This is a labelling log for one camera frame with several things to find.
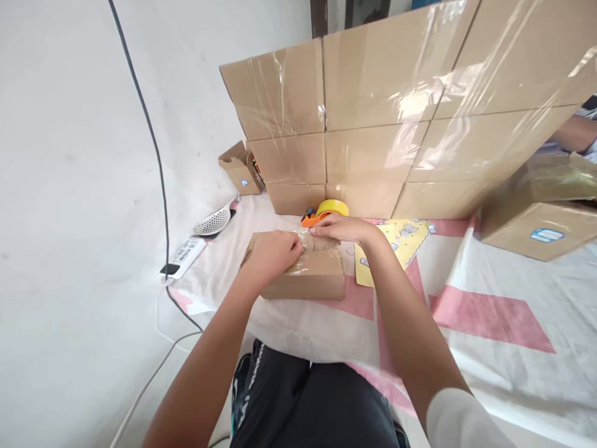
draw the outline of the yellow paper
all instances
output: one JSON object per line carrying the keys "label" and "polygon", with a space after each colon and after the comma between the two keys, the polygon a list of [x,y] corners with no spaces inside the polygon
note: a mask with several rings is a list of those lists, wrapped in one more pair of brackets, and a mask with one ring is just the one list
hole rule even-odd
{"label": "yellow paper", "polygon": [[[421,220],[397,219],[387,220],[377,227],[386,236],[388,244],[392,246],[402,269],[406,269],[429,235],[433,224]],[[365,252],[356,243],[354,244],[354,266],[356,282],[359,285],[375,287]]]}

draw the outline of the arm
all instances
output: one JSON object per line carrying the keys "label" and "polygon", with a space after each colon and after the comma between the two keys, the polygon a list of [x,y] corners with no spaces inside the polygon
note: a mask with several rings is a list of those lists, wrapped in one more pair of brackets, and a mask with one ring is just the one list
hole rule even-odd
{"label": "arm", "polygon": [[425,302],[377,226],[357,218],[329,215],[312,229],[312,234],[355,241],[363,248],[375,282],[392,364],[427,432],[427,408],[436,393],[445,388],[470,390]]}
{"label": "arm", "polygon": [[257,242],[168,389],[144,448],[208,445],[228,395],[251,308],[261,290],[302,251],[296,233],[277,230]]}
{"label": "arm", "polygon": [[583,152],[597,139],[597,121],[573,115],[552,136],[568,151]]}

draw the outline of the blue sticker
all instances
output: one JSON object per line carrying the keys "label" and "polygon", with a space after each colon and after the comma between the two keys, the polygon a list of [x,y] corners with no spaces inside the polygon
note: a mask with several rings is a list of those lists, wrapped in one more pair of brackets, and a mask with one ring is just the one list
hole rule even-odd
{"label": "blue sticker", "polygon": [[561,240],[564,236],[562,232],[545,228],[536,229],[530,234],[533,240],[541,241],[542,243],[553,243],[554,241]]}

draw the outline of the forearm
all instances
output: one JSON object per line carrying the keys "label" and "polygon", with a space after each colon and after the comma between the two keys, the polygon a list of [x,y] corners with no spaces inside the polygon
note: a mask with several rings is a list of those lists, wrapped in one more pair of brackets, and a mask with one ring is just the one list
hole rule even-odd
{"label": "forearm", "polygon": [[448,387],[469,391],[423,297],[415,291],[385,236],[362,244],[375,283],[392,364],[425,429],[433,396]]}
{"label": "forearm", "polygon": [[597,139],[597,121],[573,115],[553,134],[552,139],[568,151],[583,152]]}
{"label": "forearm", "polygon": [[207,446],[234,374],[261,285],[241,270],[168,390],[144,447]]}

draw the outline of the cardboard box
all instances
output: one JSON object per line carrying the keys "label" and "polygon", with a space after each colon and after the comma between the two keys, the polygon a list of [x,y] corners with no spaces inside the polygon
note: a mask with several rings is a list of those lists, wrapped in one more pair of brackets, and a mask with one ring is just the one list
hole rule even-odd
{"label": "cardboard box", "polygon": [[407,182],[392,218],[466,219],[500,182]]}
{"label": "cardboard box", "polygon": [[247,142],[263,180],[280,184],[325,184],[323,133]]}
{"label": "cardboard box", "polygon": [[268,184],[269,199],[278,215],[302,216],[310,207],[325,201],[325,185]]}
{"label": "cardboard box", "polygon": [[263,183],[251,161],[252,154],[245,150],[242,141],[218,158],[218,163],[241,195],[261,194],[263,191]]}
{"label": "cardboard box", "polygon": [[247,140],[324,131],[322,42],[220,66]]}
{"label": "cardboard box", "polygon": [[352,217],[389,219],[402,186],[396,182],[326,184],[325,192],[327,199],[344,202]]}
{"label": "cardboard box", "polygon": [[328,183],[406,181],[428,123],[325,133]]}
{"label": "cardboard box", "polygon": [[597,90],[595,17],[594,0],[481,1],[434,118],[583,103]]}
{"label": "cardboard box", "polygon": [[481,241],[550,261],[597,238],[597,166],[582,157],[531,157],[483,207]]}
{"label": "cardboard box", "polygon": [[433,120],[408,182],[506,180],[578,106]]}
{"label": "cardboard box", "polygon": [[[243,264],[267,232],[253,233]],[[344,269],[340,243],[308,235],[313,241],[291,267],[263,291],[264,299],[340,300],[344,298]]]}
{"label": "cardboard box", "polygon": [[444,1],[326,35],[327,130],[430,120],[477,5]]}

